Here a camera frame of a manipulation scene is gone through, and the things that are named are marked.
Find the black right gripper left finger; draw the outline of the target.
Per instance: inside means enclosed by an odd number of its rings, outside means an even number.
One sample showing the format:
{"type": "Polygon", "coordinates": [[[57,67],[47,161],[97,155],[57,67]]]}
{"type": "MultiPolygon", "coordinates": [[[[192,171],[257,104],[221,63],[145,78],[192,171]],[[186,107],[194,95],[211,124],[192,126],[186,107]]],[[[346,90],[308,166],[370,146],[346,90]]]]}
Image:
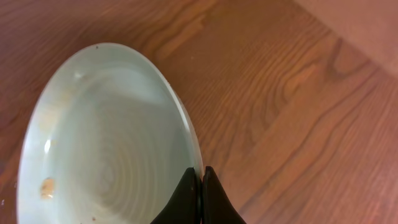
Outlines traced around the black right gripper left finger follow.
{"type": "Polygon", "coordinates": [[[199,224],[197,180],[194,168],[187,168],[170,200],[150,224],[199,224]]]}

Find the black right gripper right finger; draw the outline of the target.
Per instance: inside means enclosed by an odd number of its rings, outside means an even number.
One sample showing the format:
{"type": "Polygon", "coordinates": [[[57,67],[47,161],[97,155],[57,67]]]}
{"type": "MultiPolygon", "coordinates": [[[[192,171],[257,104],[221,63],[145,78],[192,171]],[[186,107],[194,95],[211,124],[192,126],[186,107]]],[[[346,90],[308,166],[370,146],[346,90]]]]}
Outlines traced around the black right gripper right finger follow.
{"type": "Polygon", "coordinates": [[[224,191],[211,166],[206,166],[202,182],[202,223],[204,224],[246,224],[224,191]]]}

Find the light green front plate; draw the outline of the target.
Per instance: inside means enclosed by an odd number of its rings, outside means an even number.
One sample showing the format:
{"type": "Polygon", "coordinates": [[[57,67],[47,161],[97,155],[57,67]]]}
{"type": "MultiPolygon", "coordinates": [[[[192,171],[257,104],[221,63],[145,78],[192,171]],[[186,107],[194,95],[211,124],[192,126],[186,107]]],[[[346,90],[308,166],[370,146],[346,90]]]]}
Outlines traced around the light green front plate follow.
{"type": "Polygon", "coordinates": [[[157,67],[125,45],[91,45],[59,67],[32,113],[17,221],[149,223],[189,167],[203,175],[197,136],[157,67]]]}

